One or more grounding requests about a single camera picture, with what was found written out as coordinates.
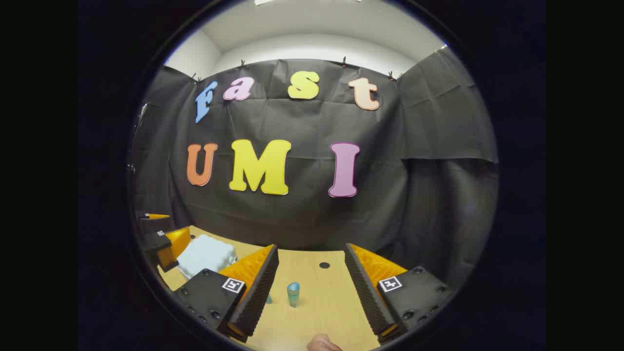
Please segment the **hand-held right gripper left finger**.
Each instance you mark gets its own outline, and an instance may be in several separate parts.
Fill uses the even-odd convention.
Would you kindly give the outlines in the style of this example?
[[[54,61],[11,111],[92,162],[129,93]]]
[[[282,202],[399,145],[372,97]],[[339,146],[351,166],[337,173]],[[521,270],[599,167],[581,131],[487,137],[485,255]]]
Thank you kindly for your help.
[[[246,342],[263,313],[278,265],[278,247],[271,244],[219,273],[200,270],[176,289],[175,297],[203,328]]]

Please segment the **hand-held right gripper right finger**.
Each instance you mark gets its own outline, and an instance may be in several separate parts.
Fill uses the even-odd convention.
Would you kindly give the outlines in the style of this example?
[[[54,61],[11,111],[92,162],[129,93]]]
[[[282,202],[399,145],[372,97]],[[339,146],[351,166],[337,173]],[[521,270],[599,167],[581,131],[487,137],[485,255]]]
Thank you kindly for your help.
[[[454,295],[454,289],[422,266],[404,269],[352,243],[345,264],[380,344],[423,328]]]

